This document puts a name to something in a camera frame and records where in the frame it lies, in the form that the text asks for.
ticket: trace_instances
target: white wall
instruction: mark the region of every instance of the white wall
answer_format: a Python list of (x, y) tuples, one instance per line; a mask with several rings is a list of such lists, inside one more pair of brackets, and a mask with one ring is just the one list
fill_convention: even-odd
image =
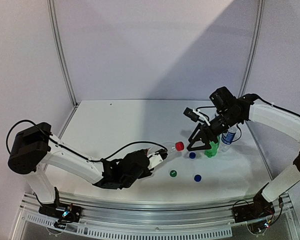
[[(247, 93), (300, 113), (300, 1), (266, 1)], [(250, 124), (274, 176), (298, 155), (300, 145), (268, 127)], [(300, 183), (290, 191), (300, 222)]]
[(207, 100), (238, 94), (257, 0), (58, 0), (76, 98)]
[[(46, 121), (58, 133), (71, 109), (47, 1), (0, 0), (0, 240), (9, 239), (28, 189), (22, 176), (8, 168), (8, 130), (15, 122), (30, 119)], [(18, 130), (27, 127), (24, 123)]]

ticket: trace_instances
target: green bottle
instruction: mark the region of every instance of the green bottle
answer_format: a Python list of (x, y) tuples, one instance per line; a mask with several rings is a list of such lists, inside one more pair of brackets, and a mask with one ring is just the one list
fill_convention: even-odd
[(217, 138), (218, 138), (218, 142), (214, 143), (213, 141), (211, 141), (209, 143), (211, 146), (211, 149), (204, 151), (204, 155), (206, 155), (208, 158), (212, 158), (217, 154), (217, 150), (219, 148), (219, 143), (220, 143), (220, 136), (218, 136)]

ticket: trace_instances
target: bottle with blue label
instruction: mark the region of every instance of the bottle with blue label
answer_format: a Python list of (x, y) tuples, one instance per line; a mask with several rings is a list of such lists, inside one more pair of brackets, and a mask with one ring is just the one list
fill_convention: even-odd
[(219, 145), (219, 149), (221, 152), (225, 153), (226, 151), (229, 150), (231, 143), (233, 142), (236, 132), (237, 132), (237, 127), (232, 126), (228, 129), (227, 133), (224, 133), (221, 135), (221, 141)]

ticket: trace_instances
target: green bottle cap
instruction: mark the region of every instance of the green bottle cap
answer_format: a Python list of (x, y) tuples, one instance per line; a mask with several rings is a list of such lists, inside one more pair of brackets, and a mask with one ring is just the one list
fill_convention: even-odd
[(174, 178), (177, 176), (177, 171), (176, 170), (171, 170), (170, 171), (170, 177)]

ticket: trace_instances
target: blue bottle cap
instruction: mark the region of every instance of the blue bottle cap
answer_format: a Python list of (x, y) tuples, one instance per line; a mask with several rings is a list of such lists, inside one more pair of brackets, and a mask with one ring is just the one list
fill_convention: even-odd
[(196, 154), (194, 152), (190, 152), (189, 158), (195, 159), (196, 158)]
[(194, 176), (194, 180), (195, 180), (196, 182), (200, 182), (200, 181), (201, 181), (201, 176), (200, 176), (199, 174), (195, 175), (195, 176)]

